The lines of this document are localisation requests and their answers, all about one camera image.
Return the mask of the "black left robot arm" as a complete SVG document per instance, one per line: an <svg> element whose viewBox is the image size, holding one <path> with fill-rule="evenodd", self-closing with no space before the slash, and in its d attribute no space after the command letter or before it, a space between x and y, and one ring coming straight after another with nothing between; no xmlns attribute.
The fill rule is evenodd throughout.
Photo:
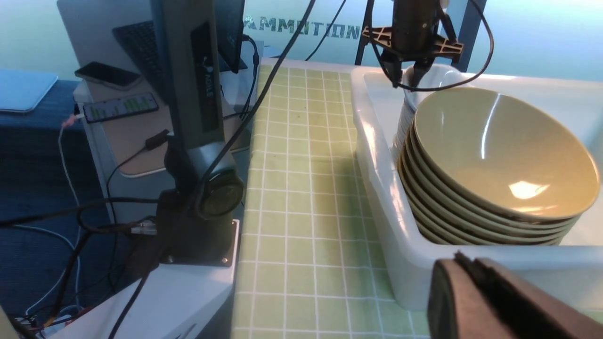
<svg viewBox="0 0 603 339"><path fill-rule="evenodd" d="M153 0L155 26L172 134L164 167L174 189L156 209L161 263L226 266L234 262L233 212L245 193L225 140L218 38L212 0Z"/></svg>

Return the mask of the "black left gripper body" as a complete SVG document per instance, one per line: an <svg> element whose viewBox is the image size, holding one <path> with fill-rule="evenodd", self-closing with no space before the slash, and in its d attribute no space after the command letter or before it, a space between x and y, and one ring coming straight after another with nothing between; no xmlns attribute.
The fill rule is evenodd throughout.
<svg viewBox="0 0 603 339"><path fill-rule="evenodd" d="M427 62L438 57L456 63L463 53L454 26L445 9L447 0L395 0L390 26L371 26L374 1L367 2L361 39L365 45L383 49L378 60L396 62Z"/></svg>

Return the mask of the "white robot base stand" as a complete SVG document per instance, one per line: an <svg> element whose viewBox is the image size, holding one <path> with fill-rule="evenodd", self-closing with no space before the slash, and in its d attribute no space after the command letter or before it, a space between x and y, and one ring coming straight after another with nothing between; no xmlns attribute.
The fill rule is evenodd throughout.
<svg viewBox="0 0 603 339"><path fill-rule="evenodd" d="M226 266L164 265L147 279L115 337L194 339L233 292L237 255ZM137 288L131 284L54 333L54 339L107 339Z"/></svg>

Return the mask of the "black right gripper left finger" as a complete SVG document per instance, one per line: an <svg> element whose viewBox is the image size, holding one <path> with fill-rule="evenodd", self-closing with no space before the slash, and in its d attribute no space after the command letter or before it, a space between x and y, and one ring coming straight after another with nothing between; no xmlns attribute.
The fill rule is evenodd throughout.
<svg viewBox="0 0 603 339"><path fill-rule="evenodd" d="M401 53L395 50L384 49L381 52L380 62L384 68L384 74L392 83L394 88L402 88L403 70L401 64L403 57Z"/></svg>

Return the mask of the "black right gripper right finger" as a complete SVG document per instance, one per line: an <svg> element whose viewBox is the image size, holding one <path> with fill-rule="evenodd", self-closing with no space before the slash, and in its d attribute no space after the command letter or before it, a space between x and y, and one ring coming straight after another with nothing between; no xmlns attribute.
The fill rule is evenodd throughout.
<svg viewBox="0 0 603 339"><path fill-rule="evenodd" d="M433 264L433 339L600 339L602 324L487 258L461 252Z"/></svg>

